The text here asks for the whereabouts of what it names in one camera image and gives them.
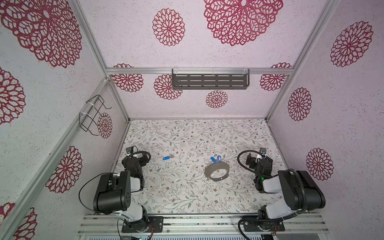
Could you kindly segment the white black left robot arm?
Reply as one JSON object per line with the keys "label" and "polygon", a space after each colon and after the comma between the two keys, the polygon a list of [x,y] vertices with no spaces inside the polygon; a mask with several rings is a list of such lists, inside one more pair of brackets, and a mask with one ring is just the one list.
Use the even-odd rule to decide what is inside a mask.
{"label": "white black left robot arm", "polygon": [[93,200],[95,213],[118,215],[132,226],[147,227],[149,218],[145,207],[132,200],[132,194],[144,189],[143,167],[151,159],[145,151],[127,155],[122,160],[124,170],[120,173],[103,173]]}

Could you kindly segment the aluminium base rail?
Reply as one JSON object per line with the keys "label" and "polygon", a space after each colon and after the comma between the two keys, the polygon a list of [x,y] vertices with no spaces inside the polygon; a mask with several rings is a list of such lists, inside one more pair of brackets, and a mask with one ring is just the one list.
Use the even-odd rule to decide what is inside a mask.
{"label": "aluminium base rail", "polygon": [[278,222],[273,227],[262,230],[251,221],[250,214],[213,214],[213,215],[151,215],[151,225],[142,231],[132,230],[117,216],[85,215],[76,236],[85,239],[127,239],[151,237],[174,239],[182,237],[203,237],[213,239],[223,236],[226,239],[242,239],[246,234],[250,239],[260,239],[262,235],[315,234],[323,240],[329,233],[319,213],[307,213]]}

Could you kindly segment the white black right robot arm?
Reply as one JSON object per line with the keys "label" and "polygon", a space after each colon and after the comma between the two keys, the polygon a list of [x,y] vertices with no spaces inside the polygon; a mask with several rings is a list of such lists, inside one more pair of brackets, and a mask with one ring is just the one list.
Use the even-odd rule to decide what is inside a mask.
{"label": "white black right robot arm", "polygon": [[277,202],[262,206],[258,219],[290,219],[326,205],[325,195],[306,171],[288,169],[272,176],[273,160],[251,154],[247,155],[246,167],[255,173],[254,183],[259,193],[283,195]]}

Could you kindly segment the dark grey wall shelf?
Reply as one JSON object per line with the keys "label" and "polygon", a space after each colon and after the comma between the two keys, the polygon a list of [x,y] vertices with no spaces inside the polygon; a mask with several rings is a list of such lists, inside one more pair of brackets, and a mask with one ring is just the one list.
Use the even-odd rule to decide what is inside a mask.
{"label": "dark grey wall shelf", "polygon": [[172,69],[174,90],[246,90],[250,86],[250,75],[242,74],[179,74]]}

